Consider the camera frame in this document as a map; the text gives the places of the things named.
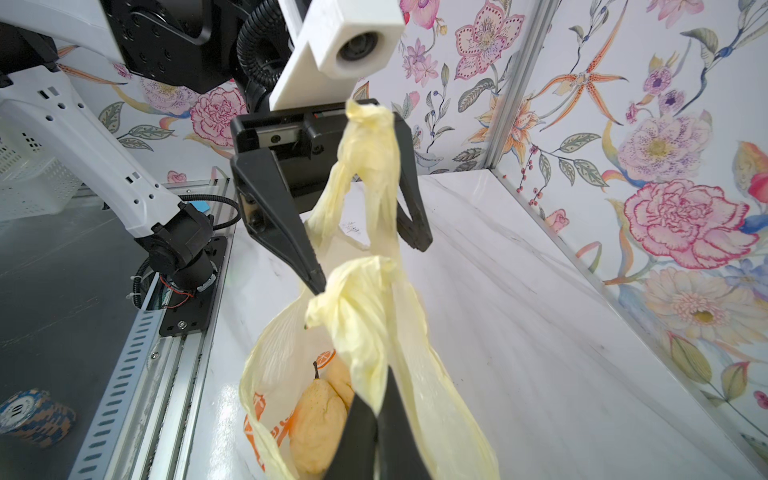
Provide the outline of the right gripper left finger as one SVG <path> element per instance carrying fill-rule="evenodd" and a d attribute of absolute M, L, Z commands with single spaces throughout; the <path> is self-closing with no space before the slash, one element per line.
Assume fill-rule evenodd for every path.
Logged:
<path fill-rule="evenodd" d="M 355 395 L 348 418 L 324 480 L 374 478 L 377 420 L 373 410 Z"/>

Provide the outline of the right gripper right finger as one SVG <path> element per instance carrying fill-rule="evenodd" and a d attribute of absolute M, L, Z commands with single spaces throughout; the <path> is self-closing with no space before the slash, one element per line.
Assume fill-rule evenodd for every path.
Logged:
<path fill-rule="evenodd" d="M 429 480 L 428 469 L 418 450 L 392 368 L 377 417 L 377 449 L 380 479 Z"/>

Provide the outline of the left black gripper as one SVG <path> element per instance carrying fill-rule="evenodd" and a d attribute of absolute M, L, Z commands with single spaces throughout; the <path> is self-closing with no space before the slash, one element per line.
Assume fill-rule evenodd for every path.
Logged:
<path fill-rule="evenodd" d="M 231 169 L 246 231 L 315 295 L 325 291 L 326 277 L 299 212 L 311 210 L 325 188 L 346 125 L 343 103 L 240 115 L 231 123 L 236 150 Z M 425 252 L 433 235 L 411 130 L 399 113 L 394 127 L 406 205 L 397 204 L 397 231 L 411 248 Z"/>

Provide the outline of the yellow pear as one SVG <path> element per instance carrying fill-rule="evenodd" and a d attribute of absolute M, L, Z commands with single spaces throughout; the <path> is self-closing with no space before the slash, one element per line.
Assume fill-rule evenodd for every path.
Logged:
<path fill-rule="evenodd" d="M 347 418 L 344 399 L 315 370 L 315 378 L 299 398 L 290 421 L 290 451 L 300 473 L 320 475 L 329 469 Z"/>

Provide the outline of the yellow translucent plastic bag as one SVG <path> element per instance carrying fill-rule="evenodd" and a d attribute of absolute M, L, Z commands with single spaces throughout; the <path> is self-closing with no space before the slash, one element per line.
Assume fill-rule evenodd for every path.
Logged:
<path fill-rule="evenodd" d="M 428 339 L 419 297 L 401 265 L 396 231 L 400 153 L 394 115 L 346 104 L 347 126 L 328 185 L 305 228 L 329 274 L 303 290 L 260 335 L 239 396 L 257 459 L 270 479 L 317 479 L 294 466 L 289 428 L 315 370 L 377 417 L 392 368 L 430 479 L 495 479 L 495 452 Z"/>

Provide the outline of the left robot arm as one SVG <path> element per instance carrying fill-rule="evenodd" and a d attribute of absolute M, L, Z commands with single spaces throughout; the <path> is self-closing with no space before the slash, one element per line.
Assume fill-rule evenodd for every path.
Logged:
<path fill-rule="evenodd" d="M 234 80 L 246 113 L 223 132 L 235 148 L 238 219 L 317 294 L 319 245 L 300 214 L 336 162 L 357 78 L 388 63 L 404 27 L 395 1 L 5 1 L 1 116 L 113 209 L 155 271 L 192 292 L 216 277 L 205 250 L 213 223 L 135 161 L 114 119 L 87 109 L 55 43 L 204 99 Z"/>

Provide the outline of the white plastic crate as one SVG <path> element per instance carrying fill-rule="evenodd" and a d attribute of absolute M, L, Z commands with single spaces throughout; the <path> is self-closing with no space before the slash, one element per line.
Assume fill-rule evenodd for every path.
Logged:
<path fill-rule="evenodd" d="M 81 186 L 31 134 L 1 120 L 1 220 L 60 213 Z"/>

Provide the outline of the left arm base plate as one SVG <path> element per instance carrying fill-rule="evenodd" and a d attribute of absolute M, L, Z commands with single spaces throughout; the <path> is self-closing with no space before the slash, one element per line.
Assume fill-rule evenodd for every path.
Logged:
<path fill-rule="evenodd" d="M 163 318 L 158 334 L 161 337 L 177 337 L 190 333 L 205 332 L 210 324 L 217 288 L 223 279 L 225 255 L 228 250 L 228 239 L 225 236 L 215 236 L 206 246 L 204 252 L 211 261 L 213 275 L 204 289 L 184 291 L 176 284 L 166 280 L 164 276 L 159 281 L 170 293 L 163 306 Z"/>

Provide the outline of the aluminium mounting rail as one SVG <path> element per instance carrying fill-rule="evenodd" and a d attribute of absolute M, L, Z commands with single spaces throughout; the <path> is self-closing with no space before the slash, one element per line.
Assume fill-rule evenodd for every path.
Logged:
<path fill-rule="evenodd" d="M 235 229 L 215 232 L 207 251 L 216 278 L 187 299 L 153 271 L 69 473 L 72 479 L 186 476 Z"/>

